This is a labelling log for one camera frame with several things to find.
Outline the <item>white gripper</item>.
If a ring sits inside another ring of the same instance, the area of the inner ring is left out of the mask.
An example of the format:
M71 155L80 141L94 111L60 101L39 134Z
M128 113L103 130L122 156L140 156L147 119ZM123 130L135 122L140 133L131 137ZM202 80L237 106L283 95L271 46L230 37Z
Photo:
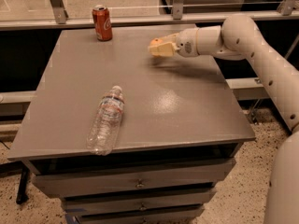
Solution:
M196 57L198 28L189 28L161 37L163 43L151 44L149 53L155 57L172 57L177 52L182 57Z

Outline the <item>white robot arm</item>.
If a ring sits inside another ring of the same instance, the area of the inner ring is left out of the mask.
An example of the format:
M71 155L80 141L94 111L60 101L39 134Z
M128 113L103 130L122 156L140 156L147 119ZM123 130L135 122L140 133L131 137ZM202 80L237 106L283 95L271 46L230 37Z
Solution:
M211 55L249 62L292 132L273 163L263 224L299 224L299 71L265 41L245 14L231 15L223 25L155 38L149 52L155 57Z

